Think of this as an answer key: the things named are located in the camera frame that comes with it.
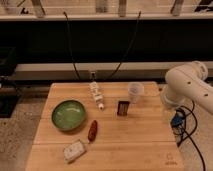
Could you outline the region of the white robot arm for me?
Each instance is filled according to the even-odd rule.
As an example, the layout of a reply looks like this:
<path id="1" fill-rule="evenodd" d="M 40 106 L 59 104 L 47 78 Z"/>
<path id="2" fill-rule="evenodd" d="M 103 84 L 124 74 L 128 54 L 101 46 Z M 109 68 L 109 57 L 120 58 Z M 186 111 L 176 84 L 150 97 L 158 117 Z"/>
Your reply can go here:
<path id="1" fill-rule="evenodd" d="M 213 115 L 213 87 L 205 82 L 207 76 L 208 69 L 200 61 L 168 70 L 165 74 L 166 85 L 160 94 L 162 104 L 167 110 L 174 109 L 188 98 Z"/>

